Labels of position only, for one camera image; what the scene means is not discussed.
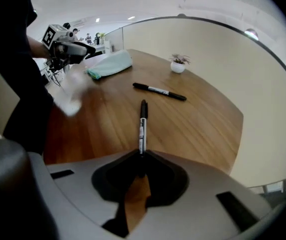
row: white curved wall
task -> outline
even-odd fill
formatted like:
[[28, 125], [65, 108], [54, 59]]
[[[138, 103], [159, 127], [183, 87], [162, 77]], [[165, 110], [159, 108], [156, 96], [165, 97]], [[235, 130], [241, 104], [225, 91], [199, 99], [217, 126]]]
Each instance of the white curved wall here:
[[286, 178], [286, 71], [269, 53], [231, 29], [192, 19], [145, 21], [123, 27], [123, 35], [125, 49], [190, 56], [188, 69], [242, 111], [234, 179], [252, 187]]
[[253, 28], [260, 42], [286, 65], [286, 18], [276, 6], [269, 4], [271, 9], [273, 16], [240, 0], [186, 0], [182, 13], [218, 21], [243, 31]]

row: ceiling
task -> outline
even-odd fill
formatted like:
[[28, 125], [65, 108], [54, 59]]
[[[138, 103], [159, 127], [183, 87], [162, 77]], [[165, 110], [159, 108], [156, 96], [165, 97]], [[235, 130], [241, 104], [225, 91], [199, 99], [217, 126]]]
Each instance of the ceiling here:
[[[286, 26], [286, 20], [270, 0], [32, 0], [32, 2], [39, 14], [35, 29], [39, 29], [40, 24], [48, 25], [54, 23], [53, 21], [60, 24], [70, 22], [71, 25], [81, 23], [90, 25], [95, 23], [96, 18], [100, 18], [100, 23], [116, 23], [126, 21], [130, 16], [136, 17], [134, 21], [140, 21], [161, 16], [176, 16], [179, 13], [213, 18], [230, 25], [235, 24], [229, 23], [231, 19], [237, 19], [266, 34], [268, 32], [273, 40], [277, 39], [275, 31], [268, 26], [269, 24], [260, 25], [260, 17], [265, 18], [268, 15], [280, 26]], [[31, 33], [36, 32], [33, 26], [31, 29]]]

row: small potted plant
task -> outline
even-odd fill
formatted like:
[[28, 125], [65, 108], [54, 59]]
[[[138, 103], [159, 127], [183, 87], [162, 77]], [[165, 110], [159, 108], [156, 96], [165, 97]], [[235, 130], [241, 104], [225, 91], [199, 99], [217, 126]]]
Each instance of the small potted plant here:
[[185, 63], [190, 64], [189, 56], [186, 55], [179, 55], [179, 54], [172, 54], [170, 58], [172, 61], [171, 69], [175, 73], [182, 73], [185, 70]]
[[105, 33], [99, 33], [99, 37], [101, 38], [101, 44], [104, 44], [105, 41]]

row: white pot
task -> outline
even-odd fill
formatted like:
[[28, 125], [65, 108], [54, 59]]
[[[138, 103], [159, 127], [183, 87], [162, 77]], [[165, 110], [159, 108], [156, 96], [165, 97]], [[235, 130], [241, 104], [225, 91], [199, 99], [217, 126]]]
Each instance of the white pot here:
[[185, 64], [179, 64], [179, 63], [172, 61], [171, 69], [173, 72], [180, 74], [185, 70]]

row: black slot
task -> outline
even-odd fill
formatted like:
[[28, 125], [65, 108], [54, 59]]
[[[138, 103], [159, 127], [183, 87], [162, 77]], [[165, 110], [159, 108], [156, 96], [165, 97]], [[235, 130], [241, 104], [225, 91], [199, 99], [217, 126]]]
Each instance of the black slot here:
[[62, 170], [62, 171], [51, 173], [51, 177], [53, 178], [53, 180], [55, 180], [55, 179], [66, 177], [72, 174], [74, 174], [72, 170]]
[[258, 222], [258, 219], [231, 192], [220, 193], [216, 197], [240, 231], [245, 231]]

